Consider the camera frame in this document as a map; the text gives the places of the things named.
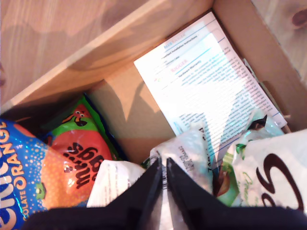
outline cardboard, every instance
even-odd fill
[[[69,100],[81,90],[90,89],[93,82],[105,79],[104,84],[93,88],[91,98],[129,159],[140,163],[149,156],[150,149],[174,134],[133,61],[211,7],[240,55],[248,60],[259,80],[265,83],[283,114],[288,115],[287,121],[292,131],[307,128],[307,90],[248,0],[215,0],[214,3],[203,0],[150,0],[119,22],[120,26],[117,23],[114,26],[116,31],[106,31],[107,39],[102,39],[101,44],[96,39],[91,43],[95,46],[91,46],[89,52],[79,52],[79,61],[71,64],[71,60],[78,59],[78,55],[68,58],[64,64],[61,63],[62,72],[55,71],[54,76],[43,76],[33,85],[33,89],[29,86],[28,91],[10,100],[5,107],[10,111],[4,117],[10,118],[9,114],[13,114],[15,119],[26,116],[27,109],[22,109],[24,102],[31,107],[31,114],[36,111],[39,115],[42,108],[45,112],[54,113],[57,110],[56,102]],[[176,18],[170,17],[173,12]],[[71,93],[64,92],[66,87],[71,89]],[[53,95],[57,96],[55,101],[52,101]]]

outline paper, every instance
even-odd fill
[[[176,135],[191,122],[205,123],[212,160],[223,157],[254,108],[286,125],[212,12],[134,64]]]

